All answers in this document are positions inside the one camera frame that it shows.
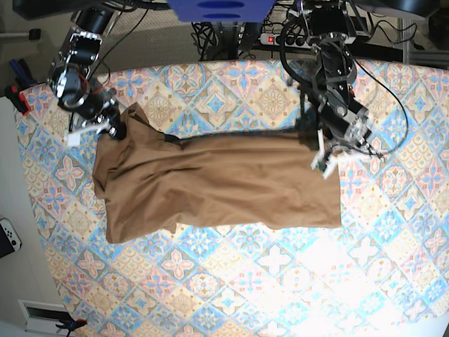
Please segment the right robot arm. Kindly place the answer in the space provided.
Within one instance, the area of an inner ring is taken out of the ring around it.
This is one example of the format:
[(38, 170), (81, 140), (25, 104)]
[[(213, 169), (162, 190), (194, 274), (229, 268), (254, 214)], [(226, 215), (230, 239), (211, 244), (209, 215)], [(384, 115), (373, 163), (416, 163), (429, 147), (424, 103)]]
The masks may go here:
[(97, 6), (74, 14), (71, 27), (54, 57), (47, 84), (58, 99), (58, 107), (70, 114), (65, 132), (68, 146), (81, 144), (81, 136), (94, 132), (111, 138), (126, 137), (119, 104), (113, 91), (93, 77), (91, 66), (99, 60), (102, 35), (113, 12)]

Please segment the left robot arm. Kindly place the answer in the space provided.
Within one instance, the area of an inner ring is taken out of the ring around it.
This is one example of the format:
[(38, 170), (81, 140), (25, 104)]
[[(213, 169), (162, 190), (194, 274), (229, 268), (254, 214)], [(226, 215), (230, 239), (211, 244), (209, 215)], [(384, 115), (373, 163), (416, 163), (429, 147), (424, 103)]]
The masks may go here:
[[(348, 45), (356, 30), (345, 1), (295, 1), (281, 30), (279, 52), (283, 68), (306, 92), (314, 106), (319, 149), (311, 162), (329, 178), (340, 162), (363, 155), (382, 158), (369, 142), (368, 109), (352, 92), (357, 69)], [(298, 29), (316, 56), (309, 79), (286, 60), (287, 37)]]

